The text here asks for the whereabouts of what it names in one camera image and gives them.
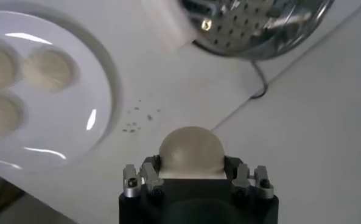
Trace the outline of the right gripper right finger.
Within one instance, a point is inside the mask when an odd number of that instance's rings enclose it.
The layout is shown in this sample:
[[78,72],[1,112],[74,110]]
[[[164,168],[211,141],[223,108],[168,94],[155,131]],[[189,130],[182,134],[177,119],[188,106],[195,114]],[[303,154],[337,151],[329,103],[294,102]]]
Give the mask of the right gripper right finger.
[[225,156],[224,171],[226,178],[231,182],[232,192],[237,197],[255,195],[262,200],[269,200],[275,196],[265,166],[257,166],[251,174],[250,168],[241,159]]

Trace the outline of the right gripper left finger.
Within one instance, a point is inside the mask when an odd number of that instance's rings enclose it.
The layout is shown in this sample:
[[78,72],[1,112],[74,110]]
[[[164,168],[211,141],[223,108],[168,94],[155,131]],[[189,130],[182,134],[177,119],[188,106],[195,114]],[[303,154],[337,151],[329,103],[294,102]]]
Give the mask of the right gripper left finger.
[[127,198],[141,196],[142,186],[153,197],[163,195],[164,180],[159,177],[161,158],[159,155],[147,157],[139,172],[133,164],[127,164],[123,169],[123,194]]

